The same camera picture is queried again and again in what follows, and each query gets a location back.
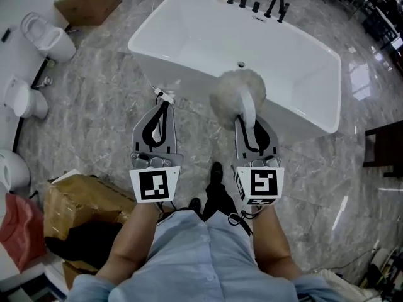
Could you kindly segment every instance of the freestanding bathtub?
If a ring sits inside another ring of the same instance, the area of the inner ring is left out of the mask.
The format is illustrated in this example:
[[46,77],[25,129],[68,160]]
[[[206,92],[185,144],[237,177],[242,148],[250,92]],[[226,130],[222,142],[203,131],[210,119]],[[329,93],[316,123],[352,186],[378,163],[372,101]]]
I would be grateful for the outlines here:
[[334,133],[341,99],[339,55],[264,12],[224,0],[165,0],[128,48],[154,87],[206,105],[214,80],[243,62],[264,80],[260,115],[280,143]]

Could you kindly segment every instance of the marble floor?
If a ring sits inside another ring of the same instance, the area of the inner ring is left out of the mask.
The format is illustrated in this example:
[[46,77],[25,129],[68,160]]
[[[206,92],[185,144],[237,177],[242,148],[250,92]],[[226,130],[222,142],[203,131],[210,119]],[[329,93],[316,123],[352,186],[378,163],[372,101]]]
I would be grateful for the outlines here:
[[[18,145],[31,169],[31,191],[39,191],[41,203],[46,180],[73,168],[131,190],[132,129],[153,107],[155,95],[127,42],[162,1],[123,0],[103,25],[71,33],[78,48],[74,58],[43,73],[54,80],[41,90],[49,114],[44,120],[26,119]],[[266,9],[271,0],[258,1]],[[364,131],[403,120],[403,79],[360,23],[348,21],[338,6],[285,1],[290,3],[285,21],[340,55],[343,81],[337,133],[282,145],[286,178],[276,210],[302,269],[339,267],[370,250],[377,239],[387,248],[402,243],[403,225],[397,221],[403,215],[401,182],[382,178],[386,169],[362,169],[361,164]],[[175,118],[185,157],[176,204],[184,206],[194,196],[206,200],[214,160],[225,165],[225,185],[239,204],[229,173],[233,134],[218,126],[208,108],[186,99],[176,101]],[[343,200],[347,204],[341,211]],[[366,253],[336,271],[356,282],[369,258]]]

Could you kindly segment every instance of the red bag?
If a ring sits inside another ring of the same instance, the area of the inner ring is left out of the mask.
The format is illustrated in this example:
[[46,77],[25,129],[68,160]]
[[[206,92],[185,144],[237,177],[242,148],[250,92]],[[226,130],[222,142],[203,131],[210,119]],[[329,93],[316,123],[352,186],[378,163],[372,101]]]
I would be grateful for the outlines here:
[[22,272],[29,261],[46,254],[43,214],[31,200],[15,194],[6,194],[6,209],[0,242]]

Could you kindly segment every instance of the bathtub faucet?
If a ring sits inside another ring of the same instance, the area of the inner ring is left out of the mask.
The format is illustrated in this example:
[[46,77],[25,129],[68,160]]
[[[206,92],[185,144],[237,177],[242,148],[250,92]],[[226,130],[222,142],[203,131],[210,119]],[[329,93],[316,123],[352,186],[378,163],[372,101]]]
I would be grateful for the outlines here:
[[[275,6],[276,1],[277,0],[271,0],[270,7],[269,7],[269,9],[267,9],[266,13],[264,14],[265,17],[267,17],[267,18],[271,17],[271,10]],[[289,5],[290,5],[289,3],[284,4],[284,0],[280,0],[280,8],[278,10],[280,17],[277,20],[279,23],[283,22],[285,13],[287,12]]]

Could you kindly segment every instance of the brown cardboard box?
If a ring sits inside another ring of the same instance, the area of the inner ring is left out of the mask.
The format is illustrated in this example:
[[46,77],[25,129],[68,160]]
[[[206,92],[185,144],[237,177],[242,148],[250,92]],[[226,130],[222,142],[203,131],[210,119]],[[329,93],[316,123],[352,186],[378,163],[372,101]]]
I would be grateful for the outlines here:
[[122,0],[55,0],[54,5],[72,26],[101,25]]
[[96,177],[80,174],[49,184],[45,236],[65,240],[69,229],[89,221],[125,223],[135,207],[133,194]]

